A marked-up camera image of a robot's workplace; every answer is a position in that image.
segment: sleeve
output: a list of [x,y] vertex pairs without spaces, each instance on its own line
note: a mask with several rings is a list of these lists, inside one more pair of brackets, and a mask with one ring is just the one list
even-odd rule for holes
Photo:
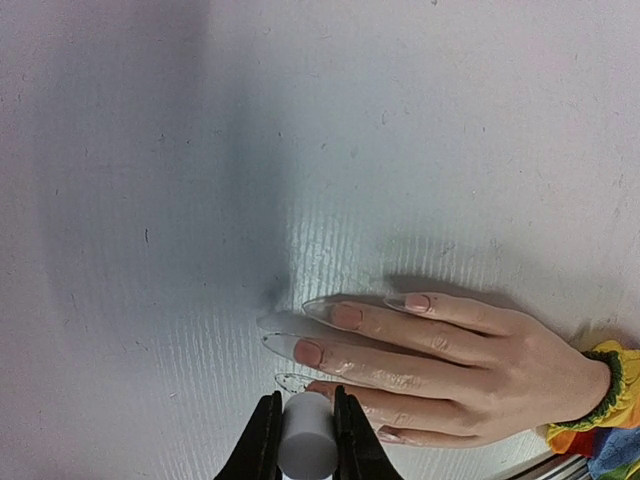
[[587,416],[549,425],[554,453],[588,457],[595,480],[640,480],[640,351],[607,341],[584,355],[611,369],[611,387]]

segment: pointed nail extension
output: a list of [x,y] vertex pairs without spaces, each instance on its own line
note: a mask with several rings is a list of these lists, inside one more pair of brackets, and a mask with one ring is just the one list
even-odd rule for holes
[[393,443],[396,445],[403,444],[404,441],[395,433],[393,428],[384,426],[376,432],[378,438],[385,443]]
[[306,375],[300,375],[299,373],[278,373],[275,376],[276,383],[285,392],[289,392],[293,395],[304,392],[315,392],[320,395],[324,395],[331,400],[332,391],[331,387],[320,380],[307,377]]
[[286,333],[272,333],[262,337],[262,344],[276,355],[295,362],[293,351],[300,337]]
[[307,367],[318,368],[322,363],[324,351],[312,340],[286,333],[274,333],[262,337],[262,344],[273,353]]
[[330,327],[334,326],[331,322],[331,311],[335,303],[329,302],[324,298],[309,300],[302,304],[302,310],[308,316]]
[[363,312],[357,306],[325,299],[311,300],[302,305],[302,309],[311,318],[348,332],[357,330],[363,320]]
[[399,293],[388,295],[384,303],[394,310],[408,313],[426,313],[431,308],[431,300],[419,293]]
[[276,312],[265,315],[264,317],[258,317],[256,318],[256,325],[262,330],[264,335],[287,331],[282,325],[283,317],[286,318],[285,315],[286,313]]
[[275,380],[285,392],[296,395],[305,392],[309,385],[315,381],[315,378],[298,373],[278,373]]

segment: white wall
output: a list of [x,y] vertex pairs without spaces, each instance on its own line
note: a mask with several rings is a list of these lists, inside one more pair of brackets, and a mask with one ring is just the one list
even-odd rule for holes
[[325,293],[640,334],[640,4],[433,3],[4,0],[0,478],[212,478],[292,368],[254,319]]

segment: yellow fabric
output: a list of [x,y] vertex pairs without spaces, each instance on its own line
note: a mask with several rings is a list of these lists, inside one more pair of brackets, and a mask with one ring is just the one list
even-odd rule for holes
[[627,475],[627,478],[625,480],[632,480],[633,476],[636,475],[640,475],[640,460],[638,460],[636,462],[636,464],[631,467],[631,470],[629,470],[629,474]]
[[640,351],[625,350],[613,340],[601,343],[593,349],[596,352],[617,352],[622,367],[622,384],[615,403],[599,419],[591,424],[579,425],[575,428],[550,425],[547,431],[547,443],[554,453],[565,453],[574,435],[570,432],[586,432],[595,427],[636,428],[640,426]]

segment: white cylinder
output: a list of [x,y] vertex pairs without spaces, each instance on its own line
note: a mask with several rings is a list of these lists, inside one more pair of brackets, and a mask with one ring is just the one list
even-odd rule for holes
[[278,466],[292,480],[322,480],[338,467],[331,402],[305,392],[284,407]]

